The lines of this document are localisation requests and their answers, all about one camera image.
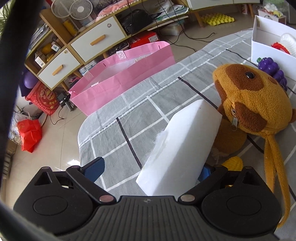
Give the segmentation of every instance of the pink bag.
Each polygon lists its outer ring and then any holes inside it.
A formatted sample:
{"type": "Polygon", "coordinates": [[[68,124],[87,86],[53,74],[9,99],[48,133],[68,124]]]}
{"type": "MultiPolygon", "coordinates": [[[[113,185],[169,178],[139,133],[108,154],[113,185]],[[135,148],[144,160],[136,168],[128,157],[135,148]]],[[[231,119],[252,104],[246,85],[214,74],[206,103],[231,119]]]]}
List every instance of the pink bag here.
{"type": "Polygon", "coordinates": [[[70,100],[90,115],[146,78],[175,64],[167,42],[145,44],[102,60],[69,90],[70,100]]]}

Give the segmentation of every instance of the white electric fan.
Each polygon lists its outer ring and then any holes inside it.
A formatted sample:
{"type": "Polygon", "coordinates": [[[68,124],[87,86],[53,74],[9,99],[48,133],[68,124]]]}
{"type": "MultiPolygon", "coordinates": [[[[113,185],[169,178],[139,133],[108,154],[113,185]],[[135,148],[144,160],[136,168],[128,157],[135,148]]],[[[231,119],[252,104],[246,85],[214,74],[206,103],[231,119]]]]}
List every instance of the white electric fan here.
{"type": "Polygon", "coordinates": [[[92,3],[89,0],[77,0],[70,7],[72,18],[82,20],[87,18],[92,11],[92,3]]]}
{"type": "Polygon", "coordinates": [[[75,0],[54,0],[52,3],[52,13],[58,18],[70,16],[70,7],[75,0]]]}

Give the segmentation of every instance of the plush toy eye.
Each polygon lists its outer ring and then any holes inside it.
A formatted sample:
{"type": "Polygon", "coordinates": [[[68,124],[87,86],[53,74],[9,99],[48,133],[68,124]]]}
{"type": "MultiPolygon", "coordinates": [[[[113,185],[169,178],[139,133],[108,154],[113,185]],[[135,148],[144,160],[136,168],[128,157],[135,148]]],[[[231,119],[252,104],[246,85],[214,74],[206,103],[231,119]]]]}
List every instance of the plush toy eye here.
{"type": "Polygon", "coordinates": [[[254,78],[255,78],[255,75],[254,75],[252,72],[246,72],[246,76],[247,76],[249,79],[254,79],[254,78]]]}

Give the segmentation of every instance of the bed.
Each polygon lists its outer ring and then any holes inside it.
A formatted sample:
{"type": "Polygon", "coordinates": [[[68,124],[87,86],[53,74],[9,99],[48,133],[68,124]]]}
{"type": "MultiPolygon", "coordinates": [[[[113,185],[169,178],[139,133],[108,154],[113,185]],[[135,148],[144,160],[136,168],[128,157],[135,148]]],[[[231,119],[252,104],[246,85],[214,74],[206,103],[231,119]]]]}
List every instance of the bed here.
{"type": "MultiPolygon", "coordinates": [[[[215,105],[221,103],[212,81],[214,69],[226,63],[253,66],[251,59],[252,30],[244,30],[216,39],[203,49],[147,78],[127,90],[87,117],[78,133],[81,165],[98,156],[105,159],[105,171],[95,182],[114,195],[145,195],[138,187],[137,176],[154,147],[156,135],[165,129],[171,117],[183,107],[201,99],[197,90],[215,105]]],[[[288,80],[288,86],[296,89],[296,82],[288,80]]],[[[296,95],[287,94],[296,107],[296,95]]],[[[285,225],[276,230],[280,238],[296,239],[296,125],[290,124],[277,134],[291,193],[291,212],[285,225]]],[[[264,149],[264,139],[251,136],[264,149]]],[[[245,166],[252,166],[264,177],[263,154],[248,140],[234,153],[242,158],[245,166]]],[[[209,155],[207,163],[216,161],[209,155]]],[[[279,185],[276,196],[281,197],[279,185]]]]}

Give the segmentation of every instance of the purple grapes toy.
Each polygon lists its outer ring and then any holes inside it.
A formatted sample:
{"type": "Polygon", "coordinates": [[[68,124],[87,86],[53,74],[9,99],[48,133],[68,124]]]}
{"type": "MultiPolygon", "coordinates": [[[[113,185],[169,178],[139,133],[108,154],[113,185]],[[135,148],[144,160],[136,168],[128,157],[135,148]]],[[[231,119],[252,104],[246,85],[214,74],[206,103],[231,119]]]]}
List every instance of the purple grapes toy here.
{"type": "Polygon", "coordinates": [[[273,77],[284,88],[285,91],[288,90],[287,79],[285,78],[284,72],[279,69],[279,65],[274,62],[272,58],[258,58],[257,62],[258,69],[273,77]]]}

